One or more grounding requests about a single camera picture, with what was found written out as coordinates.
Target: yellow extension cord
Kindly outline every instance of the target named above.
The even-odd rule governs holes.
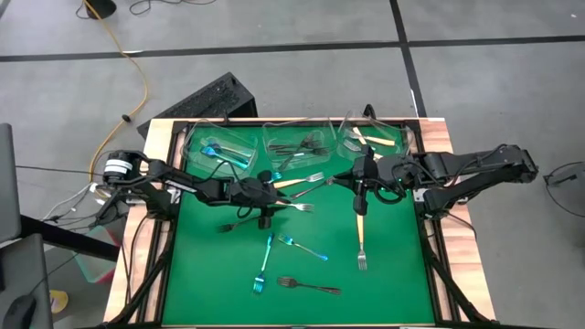
[[[144,106],[144,104],[146,103],[146,99],[148,98],[148,82],[146,81],[146,75],[144,75],[143,70],[140,68],[140,66],[138,65],[138,63],[136,63],[136,61],[134,59],[132,59],[130,56],[126,55],[126,53],[124,53],[124,51],[122,50],[122,46],[120,46],[120,42],[118,42],[118,39],[116,38],[116,36],[113,34],[112,30],[110,29],[110,27],[108,27],[108,24],[106,24],[106,22],[103,21],[103,19],[101,18],[100,14],[98,14],[98,12],[93,8],[93,6],[91,6],[87,0],[83,0],[83,3],[85,4],[85,6],[87,6],[90,11],[96,16],[98,17],[98,19],[100,20],[100,23],[103,25],[103,28],[105,28],[105,30],[108,32],[108,34],[110,35],[110,37],[112,37],[113,42],[116,44],[116,47],[118,48],[118,51],[120,52],[120,55],[126,57],[128,60],[130,60],[134,66],[138,69],[138,72],[140,72],[140,75],[143,79],[143,84],[144,84],[144,96],[143,99],[140,101],[140,103],[134,108],[134,110],[132,110],[128,116],[132,119],[132,117],[138,113],[139,110],[142,109],[142,107]],[[98,146],[98,149],[95,151],[95,154],[93,154],[93,157],[91,158],[91,163],[90,163],[90,183],[93,181],[93,170],[95,169],[95,163],[96,160],[98,158],[98,156],[101,153],[101,150],[103,150],[103,148],[106,146],[107,143],[110,142],[110,140],[112,139],[112,137],[118,132],[118,130],[120,130],[120,128],[125,124],[124,120],[120,120],[120,122],[118,122],[118,124],[116,124],[116,126],[112,129],[112,131],[108,134],[108,136],[106,137],[105,140],[103,140],[103,142],[101,142],[100,146]],[[96,194],[98,194],[99,196],[102,197],[106,197],[104,195],[102,195],[100,193],[100,191],[96,190]]]

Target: green mat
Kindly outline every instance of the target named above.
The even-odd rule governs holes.
[[[260,126],[232,129],[255,134],[261,141]],[[285,128],[282,133],[299,129],[307,128]],[[376,134],[368,128],[361,131]],[[401,145],[399,134],[395,135],[397,145]],[[392,152],[401,149],[395,147]],[[328,177],[351,165],[351,161],[334,154],[326,164],[285,172],[283,179],[306,177],[319,171]],[[271,169],[271,165],[261,144],[253,174],[265,169]],[[192,165],[186,170],[207,176]],[[301,183],[283,191],[292,194],[311,185]],[[431,324],[431,298],[411,198],[388,206],[369,194],[364,220],[367,271],[359,271],[353,196],[341,186],[326,186],[298,199],[314,204],[314,213],[291,207],[275,215],[270,230],[259,230],[256,222],[250,222],[220,234],[216,227],[237,221],[237,209],[208,207],[194,196],[183,194],[163,324]],[[271,231],[276,236],[287,234],[327,255],[329,260],[320,260],[275,240],[265,272],[264,291],[256,295],[252,285],[260,272]],[[284,288],[276,283],[280,276],[337,287],[342,294]]]

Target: clear plastic container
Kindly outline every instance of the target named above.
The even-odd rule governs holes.
[[[349,112],[339,125],[337,141],[337,153],[353,161],[364,155],[364,143],[372,147],[375,158],[388,154],[408,154],[414,144],[414,134],[408,127],[397,128]]]
[[[267,122],[262,126],[262,136],[266,154],[277,172],[329,161],[337,147],[335,130],[329,120]]]
[[[238,177],[246,177],[256,162],[257,148],[255,136],[236,133],[203,120],[191,129],[181,153],[188,164],[197,165],[209,174],[215,171],[219,175],[233,175],[233,167]]]
[[[114,246],[120,245],[110,234],[110,232],[102,226],[97,226],[89,231],[86,236],[97,239]],[[80,265],[81,272],[89,283],[105,283],[110,281],[113,277],[113,272],[116,268],[116,263],[110,260],[103,260],[87,255],[77,255],[75,261]]]

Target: wooden table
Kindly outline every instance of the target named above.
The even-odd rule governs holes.
[[[302,118],[245,118],[245,119],[230,119],[233,122],[237,121],[292,121]],[[343,120],[343,118],[331,118],[332,120]],[[383,118],[384,120],[413,120],[412,118]],[[174,121],[191,121],[196,122],[201,119],[154,119],[151,121],[150,130],[146,138],[144,146],[144,153],[153,159],[161,159],[166,161],[169,154],[169,147],[171,144],[171,137],[173,134]],[[211,122],[222,122],[223,119],[207,119]],[[451,140],[449,132],[447,131],[447,124],[442,118],[424,118],[419,119],[420,131],[424,148],[426,152],[452,152]],[[180,133],[176,147],[180,148],[185,139],[185,134]],[[178,167],[180,164],[180,153],[176,152],[173,165]],[[145,206],[132,207],[128,215],[126,229],[124,231],[123,244],[126,250],[126,257],[129,261],[133,236],[136,232],[139,222],[146,213]],[[460,218],[470,221],[469,212],[465,206],[456,206],[452,213]],[[166,227],[163,227],[161,240],[159,243],[161,251],[165,241]],[[134,293],[139,287],[144,278],[146,262],[148,258],[151,240],[153,239],[154,222],[146,220],[135,242],[134,256],[133,256],[133,270],[131,277],[131,291]],[[477,310],[488,318],[494,319],[494,309],[492,307],[487,283],[485,282],[484,269],[480,259],[477,243],[473,237],[473,232],[462,226],[461,224],[449,218],[442,221],[442,234],[445,240],[445,247],[449,259],[452,277],[455,282],[462,289],[463,293],[472,302]],[[443,314],[443,319],[450,319],[449,306],[447,303],[447,295],[441,280],[435,275],[439,299]],[[153,321],[154,306],[159,292],[159,278],[154,282],[151,293],[148,299],[146,308],[145,321]],[[124,306],[124,296],[126,292],[126,276],[124,272],[124,262],[122,253],[120,253],[116,265],[116,271],[113,277],[112,289],[108,300],[108,305],[104,315],[104,321],[109,321],[115,317]]]

